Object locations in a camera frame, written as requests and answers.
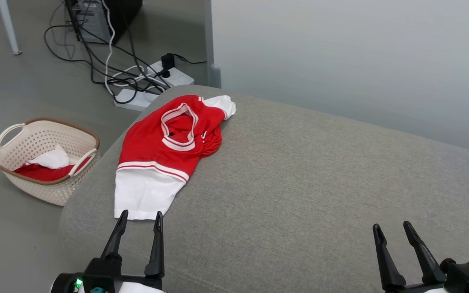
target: white wall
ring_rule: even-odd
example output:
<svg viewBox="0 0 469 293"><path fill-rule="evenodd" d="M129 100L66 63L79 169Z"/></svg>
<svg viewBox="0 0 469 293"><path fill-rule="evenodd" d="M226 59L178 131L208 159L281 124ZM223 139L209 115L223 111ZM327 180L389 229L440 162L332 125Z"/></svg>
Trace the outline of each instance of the white wall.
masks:
<svg viewBox="0 0 469 293"><path fill-rule="evenodd" d="M469 0L212 0L222 88L469 148Z"/></svg>

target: computer tower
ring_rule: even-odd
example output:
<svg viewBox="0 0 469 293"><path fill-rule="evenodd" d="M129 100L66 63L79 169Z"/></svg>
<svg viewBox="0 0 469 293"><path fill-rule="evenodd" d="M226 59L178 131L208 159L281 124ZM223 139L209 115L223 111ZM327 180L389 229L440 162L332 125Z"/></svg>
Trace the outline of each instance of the computer tower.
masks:
<svg viewBox="0 0 469 293"><path fill-rule="evenodd" d="M128 25L142 7L142 0L102 0L110 9L110 24L115 30L112 43L121 38ZM112 30L108 23L107 10L101 0L65 0L70 20L74 24L77 39L90 43L109 43ZM93 33L105 42L97 39Z"/></svg>

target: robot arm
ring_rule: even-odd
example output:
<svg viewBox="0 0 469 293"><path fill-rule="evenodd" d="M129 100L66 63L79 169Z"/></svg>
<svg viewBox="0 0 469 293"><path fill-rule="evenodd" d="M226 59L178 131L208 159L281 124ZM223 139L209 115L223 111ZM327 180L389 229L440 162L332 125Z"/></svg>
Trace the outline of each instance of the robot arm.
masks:
<svg viewBox="0 0 469 293"><path fill-rule="evenodd" d="M406 285L388 252L387 239L381 227L375 224L372 230L383 290L386 293L469 293L469 262L458 265L452 258L447 258L438 265L412 224L405 221L403 227L423 271L423 283Z"/></svg>
<svg viewBox="0 0 469 293"><path fill-rule="evenodd" d="M153 227L154 238L145 275L121 274L123 258L119 254L121 236L126 231L128 210L124 210L110 235L100 258L93 258L84 273L62 273L52 285L51 293L162 293L164 277L164 230L162 213Z"/></svg>

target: white cloth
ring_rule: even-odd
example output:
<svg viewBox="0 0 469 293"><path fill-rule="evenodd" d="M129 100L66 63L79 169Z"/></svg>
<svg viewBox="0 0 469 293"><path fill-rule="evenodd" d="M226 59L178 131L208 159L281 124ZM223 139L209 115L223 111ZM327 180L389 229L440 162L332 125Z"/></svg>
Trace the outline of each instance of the white cloth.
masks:
<svg viewBox="0 0 469 293"><path fill-rule="evenodd" d="M81 285L79 288L79 293L84 292L84 285ZM119 289L119 293L164 293L164 291L160 291L155 288L151 288L136 282L123 282L121 288Z"/></svg>
<svg viewBox="0 0 469 293"><path fill-rule="evenodd" d="M130 220L156 219L157 211L165 215L177 192L186 184L156 169L123 169L115 176L115 182L118 182L115 187L115 218L119 218L123 210L128 210Z"/></svg>
<svg viewBox="0 0 469 293"><path fill-rule="evenodd" d="M70 161L65 150L60 145L56 145L54 150L39 155L28 161L28 164L39 164L50 169L59 169L70 165Z"/></svg>
<svg viewBox="0 0 469 293"><path fill-rule="evenodd" d="M231 102L231 97L228 95L219 95L214 98L208 98L207 100L204 100L204 104L206 106L222 109L226 114L226 118L224 118L224 120L229 119L229 117L236 113L236 104Z"/></svg>

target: white cable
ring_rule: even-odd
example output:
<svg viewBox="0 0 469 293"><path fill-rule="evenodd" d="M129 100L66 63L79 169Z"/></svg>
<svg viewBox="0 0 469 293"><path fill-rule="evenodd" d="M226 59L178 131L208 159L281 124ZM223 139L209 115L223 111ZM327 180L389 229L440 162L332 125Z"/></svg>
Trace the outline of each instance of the white cable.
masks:
<svg viewBox="0 0 469 293"><path fill-rule="evenodd" d="M108 8L108 6L106 6L106 0L101 0L101 3L103 4L104 8L106 8L106 11L108 14L108 25L110 26L110 29L112 30L112 37L110 38L110 43L108 44L110 46L110 54L108 55L108 58L106 58L106 65L105 65L106 74L104 75L104 86L106 86L106 89L108 90L110 95L115 96L115 94L112 92L112 90L108 86L108 63L110 62L110 58L112 57L112 53L113 53L112 42L115 37L115 30L113 29L113 26L112 26L112 20L110 19L110 9Z"/></svg>
<svg viewBox="0 0 469 293"><path fill-rule="evenodd" d="M112 96L115 96L115 94L112 92L112 90L110 89L110 86L108 85L108 63L110 62L110 58L112 57L112 53L113 53L113 49L112 49L112 42L113 42L113 39L115 38L115 30L112 26L112 21L110 19L110 9L108 8L108 6L106 5L106 0L101 0L101 3L103 4L104 8L106 8L106 11L107 11L107 17L108 17L108 25L110 26L110 29L112 30L112 37L110 38L110 42L108 43L108 46L110 47L110 54L108 55L108 58L106 58L106 63L105 63L105 66L106 66L106 72L105 72L105 76L104 76L104 85L106 86L106 89L108 90L108 92L110 93L110 95ZM134 65L128 69L125 70L125 72L128 72L128 70L132 70L133 68L136 68L136 67L139 67L140 68L140 72L141 74L134 78L135 81L139 81L139 80L142 80L142 79L150 79L150 80L153 80L154 82L157 82L159 85L162 85L162 86L167 86L167 84L163 81L160 81L156 78L153 78L151 77L150 75L153 75L153 74L156 74L156 72L153 72L153 73L150 73L150 74L143 74L144 72L144 68L142 66L137 66L137 65ZM113 77L115 78L116 76L120 75L120 74L123 74L123 72L119 72L115 75L113 75ZM128 87L130 85L133 85L134 82L132 82L131 84L129 85L126 85L126 84L123 84L123 85L116 85L117 87Z"/></svg>

